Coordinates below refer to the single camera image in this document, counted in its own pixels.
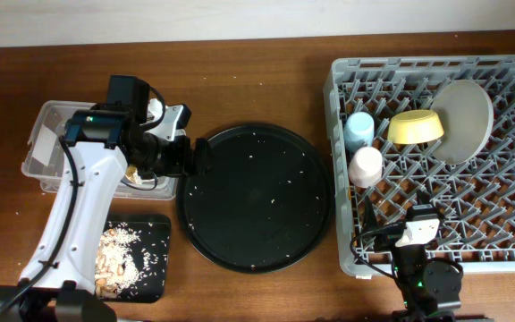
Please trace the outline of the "pink cup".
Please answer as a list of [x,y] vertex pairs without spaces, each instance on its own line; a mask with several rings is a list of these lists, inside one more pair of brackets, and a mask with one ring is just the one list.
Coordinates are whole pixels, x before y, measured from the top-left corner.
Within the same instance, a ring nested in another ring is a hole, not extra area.
[[348,167],[350,181],[354,186],[363,189],[376,185],[382,178],[383,162],[383,156],[378,149],[358,149]]

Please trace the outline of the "yellow bowl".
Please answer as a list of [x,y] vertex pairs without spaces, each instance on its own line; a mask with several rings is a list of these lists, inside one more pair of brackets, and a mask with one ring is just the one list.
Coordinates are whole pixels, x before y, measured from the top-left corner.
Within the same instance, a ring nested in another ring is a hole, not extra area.
[[411,110],[395,115],[387,139],[394,144],[419,144],[440,139],[444,129],[438,114],[431,110]]

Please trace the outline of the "light blue cup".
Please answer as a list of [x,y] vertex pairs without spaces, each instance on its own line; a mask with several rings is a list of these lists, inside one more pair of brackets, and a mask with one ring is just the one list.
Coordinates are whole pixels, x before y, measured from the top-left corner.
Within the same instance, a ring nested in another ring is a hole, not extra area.
[[351,114],[343,127],[345,148],[350,153],[373,144],[375,123],[373,117],[366,112]]

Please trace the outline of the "grey round plate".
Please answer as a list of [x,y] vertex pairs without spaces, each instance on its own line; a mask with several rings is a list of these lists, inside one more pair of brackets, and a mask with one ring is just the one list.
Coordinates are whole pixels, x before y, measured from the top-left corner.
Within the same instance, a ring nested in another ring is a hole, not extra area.
[[475,157],[486,145],[494,124],[494,107],[486,91],[472,80],[455,80],[433,100],[444,135],[433,157],[458,165]]

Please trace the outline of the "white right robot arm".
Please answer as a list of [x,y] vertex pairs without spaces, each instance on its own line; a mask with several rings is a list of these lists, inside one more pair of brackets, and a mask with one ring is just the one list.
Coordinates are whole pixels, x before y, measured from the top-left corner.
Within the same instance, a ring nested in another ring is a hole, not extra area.
[[404,302],[392,313],[393,321],[453,321],[461,305],[463,267],[447,258],[429,258],[426,247],[435,239],[444,216],[428,194],[417,192],[417,200],[404,219],[388,225],[376,220],[375,207],[364,198],[363,239],[374,241],[374,251],[392,255],[391,272]]

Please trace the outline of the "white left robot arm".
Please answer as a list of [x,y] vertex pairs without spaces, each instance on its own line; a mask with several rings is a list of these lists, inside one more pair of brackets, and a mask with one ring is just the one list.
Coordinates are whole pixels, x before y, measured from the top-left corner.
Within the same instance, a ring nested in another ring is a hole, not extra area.
[[0,285],[0,321],[115,321],[95,295],[95,260],[117,186],[139,174],[186,177],[212,164],[207,140],[182,135],[185,104],[169,106],[135,76],[113,75],[106,101],[76,111],[58,142],[65,157],[45,230],[16,285]]

